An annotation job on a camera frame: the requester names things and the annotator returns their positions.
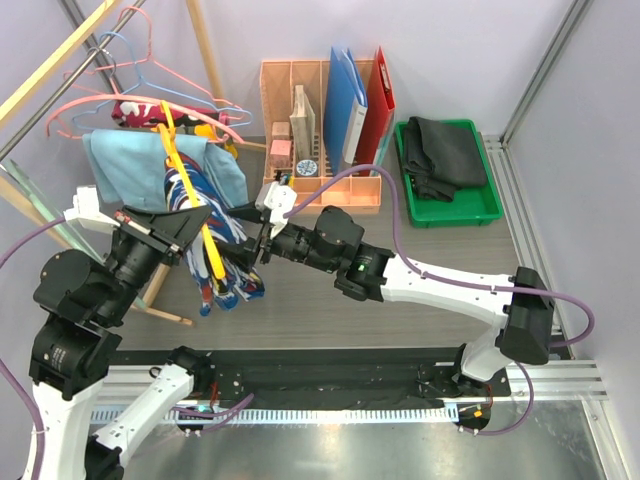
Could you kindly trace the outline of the colourful patterned trousers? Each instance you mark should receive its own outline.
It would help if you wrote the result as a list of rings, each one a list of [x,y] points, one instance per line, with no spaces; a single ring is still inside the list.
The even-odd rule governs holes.
[[[223,278],[215,277],[204,238],[198,235],[186,250],[184,261],[201,294],[200,314],[209,315],[213,307],[230,311],[242,300],[263,297],[265,285],[256,269],[241,266],[223,251],[225,247],[239,245],[247,239],[244,228],[228,215],[229,207],[202,168],[186,155],[181,156],[181,161],[195,190],[197,204],[211,208],[206,226],[225,269]]]

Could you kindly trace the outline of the yellow hanger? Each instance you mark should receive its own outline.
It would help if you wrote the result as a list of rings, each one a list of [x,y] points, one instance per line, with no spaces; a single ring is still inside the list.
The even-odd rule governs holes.
[[[160,134],[163,147],[168,156],[166,164],[169,167],[174,168],[179,173],[179,176],[183,183],[183,187],[189,201],[191,202],[191,205],[193,207],[198,207],[199,201],[196,190],[193,187],[191,179],[187,174],[186,168],[176,147],[176,129],[169,104],[166,101],[161,100],[160,109],[165,115],[166,124],[160,124],[157,127],[157,130]],[[216,280],[222,280],[226,276],[225,267],[215,245],[213,236],[211,235],[206,224],[204,224],[201,228],[201,234],[206,250],[206,255],[212,268],[214,278]]]

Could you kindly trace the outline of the mint green hanger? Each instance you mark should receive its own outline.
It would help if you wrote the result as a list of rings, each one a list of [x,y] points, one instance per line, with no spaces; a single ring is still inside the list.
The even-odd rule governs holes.
[[[1,163],[1,197],[38,226],[62,215],[27,173],[11,159]],[[62,247],[76,248],[96,260],[101,259],[98,252],[73,225],[52,227],[48,235]]]

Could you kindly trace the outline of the black trousers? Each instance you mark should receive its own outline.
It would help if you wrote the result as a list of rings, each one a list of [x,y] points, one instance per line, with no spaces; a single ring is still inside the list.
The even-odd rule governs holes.
[[[401,138],[402,167],[417,198],[451,203],[458,191],[488,183],[470,130],[413,116]]]

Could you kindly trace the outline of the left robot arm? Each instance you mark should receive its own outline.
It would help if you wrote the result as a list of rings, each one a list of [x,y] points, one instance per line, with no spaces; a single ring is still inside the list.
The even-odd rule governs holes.
[[[151,385],[110,425],[90,433],[91,415],[121,342],[113,328],[156,268],[178,264],[211,214],[207,206],[102,214],[112,236],[105,262],[69,249],[42,268],[34,301],[48,317],[35,336],[29,376],[33,438],[26,479],[120,479],[133,454],[181,400],[211,391],[211,361],[174,349]]]

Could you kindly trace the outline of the pink cube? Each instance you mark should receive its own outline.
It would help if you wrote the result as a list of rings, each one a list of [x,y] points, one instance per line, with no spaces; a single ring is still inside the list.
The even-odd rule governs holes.
[[[287,169],[292,165],[292,141],[275,139],[269,151],[269,165],[273,169]]]

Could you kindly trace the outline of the round blue patterned tin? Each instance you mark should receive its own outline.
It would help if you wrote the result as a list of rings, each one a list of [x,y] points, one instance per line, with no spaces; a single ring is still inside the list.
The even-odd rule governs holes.
[[[296,163],[295,174],[297,177],[317,177],[319,175],[318,162],[313,159],[302,159]]]

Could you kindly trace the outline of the tan cube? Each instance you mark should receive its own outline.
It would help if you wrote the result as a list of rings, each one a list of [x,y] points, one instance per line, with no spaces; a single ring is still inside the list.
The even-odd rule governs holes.
[[[286,140],[291,139],[291,125],[288,121],[276,121],[271,125],[271,139],[272,140]]]

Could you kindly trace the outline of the wooden block book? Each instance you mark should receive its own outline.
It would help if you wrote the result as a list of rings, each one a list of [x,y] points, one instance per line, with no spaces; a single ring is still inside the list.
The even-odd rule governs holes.
[[[294,106],[289,116],[296,155],[299,160],[313,157],[316,118],[304,86],[294,87]]]

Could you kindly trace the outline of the blue folder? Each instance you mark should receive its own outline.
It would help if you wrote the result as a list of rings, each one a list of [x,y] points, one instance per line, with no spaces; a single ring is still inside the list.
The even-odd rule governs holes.
[[[354,163],[367,108],[366,89],[351,51],[332,47],[323,141],[334,176]]]

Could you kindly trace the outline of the red folder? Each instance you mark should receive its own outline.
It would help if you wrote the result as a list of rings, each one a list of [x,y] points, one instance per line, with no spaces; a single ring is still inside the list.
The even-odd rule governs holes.
[[[381,46],[376,50],[368,86],[368,110],[355,161],[358,165],[381,166],[392,133],[396,102],[389,67]]]

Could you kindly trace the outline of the wooden clothes rack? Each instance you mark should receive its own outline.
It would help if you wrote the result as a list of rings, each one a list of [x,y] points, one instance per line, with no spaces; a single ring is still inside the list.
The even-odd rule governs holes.
[[[96,8],[94,12],[91,13],[86,19],[84,19],[79,26],[62,42],[60,46],[56,48],[56,50],[49,55],[49,57],[23,82],[23,84],[16,90],[11,96],[1,105],[1,128],[5,126],[5,124],[13,118],[17,112],[19,112],[25,102],[27,102],[38,90],[42,88],[42,85],[48,81],[48,79],[60,68],[60,66],[67,61],[70,55],[72,55],[80,46],[84,44],[84,42],[93,34],[94,30],[97,29],[99,24],[101,24],[111,12],[120,5],[122,1],[102,1],[100,5]],[[215,71],[215,62],[213,59],[213,54],[211,52],[211,46],[208,42],[208,35],[206,32],[206,28],[204,26],[203,20],[201,18],[200,12],[200,4],[198,1],[185,1],[187,8],[189,10],[189,14],[191,16],[191,23],[196,34],[200,53],[202,56],[202,60],[207,69],[207,74],[216,74]],[[131,20],[133,15],[137,13],[146,13],[142,9],[142,5],[145,1],[136,1],[131,6],[122,7],[121,16],[118,17],[118,23],[112,28],[113,33],[110,33],[108,38],[106,38],[102,43],[99,43],[97,48],[98,51],[94,52],[97,54],[100,53],[101,49],[106,50],[106,45],[112,40],[115,36],[116,32],[119,32],[124,28],[124,26]],[[33,116],[19,129],[16,134],[11,137],[10,141],[1,149],[1,161],[18,145],[24,137],[31,131],[31,129],[35,126],[35,124],[52,108],[52,105],[57,102],[57,100],[73,85],[76,81],[77,77],[82,75],[82,73],[88,68],[88,66],[95,59],[95,55],[91,54],[87,56],[86,61],[82,63],[79,67],[70,74],[69,77],[66,77],[65,82],[58,87],[58,89],[52,94],[52,96],[47,100],[39,110],[37,110]],[[131,101],[143,101],[152,103],[151,100],[156,101],[157,99],[147,98],[147,97],[135,97],[131,95],[124,95],[125,100]],[[189,110],[186,107],[179,107],[177,104],[170,104],[170,108],[174,108],[176,111],[180,110],[184,111],[189,115],[193,115],[193,117],[198,117],[201,121],[206,122],[215,128],[223,130],[226,132],[227,137],[234,138],[235,142],[238,144],[246,144],[247,142],[242,139],[234,130],[231,129],[231,126],[225,125],[218,120],[213,119],[212,117],[205,116],[199,112],[194,110]],[[22,193],[20,193],[16,188],[14,188],[8,181],[5,181],[1,178],[1,197],[7,200],[14,208],[16,208],[23,216],[27,219],[30,219],[34,224],[39,227],[45,225],[45,217],[40,213],[40,211],[35,207],[34,204],[30,202],[30,200],[25,197]],[[70,248],[71,244],[67,241],[65,237],[61,234],[64,233],[62,230],[58,231],[58,227],[50,227],[53,230],[47,230],[47,233],[54,241],[56,241],[59,245],[65,248]],[[181,317],[175,314],[171,314],[169,312],[164,312],[155,308],[152,308],[152,303],[157,297],[157,294],[162,286],[162,283],[166,279],[169,272],[169,267],[159,267],[159,269],[154,273],[151,280],[151,285],[147,289],[146,293],[142,298],[138,298],[136,302],[134,302],[133,309],[144,312],[148,315],[152,315],[157,318],[161,318],[164,320],[168,320],[174,322],[176,324],[193,327],[195,325],[194,321]]]

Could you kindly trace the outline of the green plastic tray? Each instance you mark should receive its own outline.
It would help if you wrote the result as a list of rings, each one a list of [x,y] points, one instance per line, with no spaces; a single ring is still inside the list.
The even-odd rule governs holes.
[[[401,170],[406,209],[412,225],[416,228],[485,226],[499,220],[503,216],[504,210],[482,135],[477,131],[474,122],[469,119],[443,120],[443,123],[473,134],[487,174],[487,183],[482,187],[459,190],[452,202],[417,197],[410,177],[404,172],[401,161],[405,147],[403,134],[407,122],[398,121],[394,126],[395,148]]]

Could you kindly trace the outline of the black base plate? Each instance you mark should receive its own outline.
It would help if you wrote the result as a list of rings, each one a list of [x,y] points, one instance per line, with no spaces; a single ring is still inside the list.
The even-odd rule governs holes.
[[[252,395],[253,409],[404,410],[435,408],[519,392],[506,369],[488,384],[459,382],[456,348],[217,350],[211,374],[195,387],[197,400],[223,407]]]

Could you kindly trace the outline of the metal rack rail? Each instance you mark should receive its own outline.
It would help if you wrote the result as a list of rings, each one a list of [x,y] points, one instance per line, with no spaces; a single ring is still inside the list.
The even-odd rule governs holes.
[[[129,6],[142,7],[145,0],[133,1]],[[113,11],[123,9],[121,1],[101,1],[93,12],[85,15],[78,1],[55,1],[54,5],[65,15],[66,20],[74,30],[49,55],[47,59],[2,103],[1,128],[25,106],[25,104],[43,87],[49,79],[67,62],[67,60],[81,47],[87,50],[94,31],[109,17]],[[134,15],[127,14],[122,20],[117,20],[111,28],[120,32]],[[107,38],[99,43],[99,49],[105,49],[112,39]],[[26,122],[1,148],[1,161],[27,136],[36,124],[48,113],[54,104],[71,88],[72,84],[97,59],[96,53],[86,53],[84,60],[65,78],[54,90],[49,98],[36,109]]]

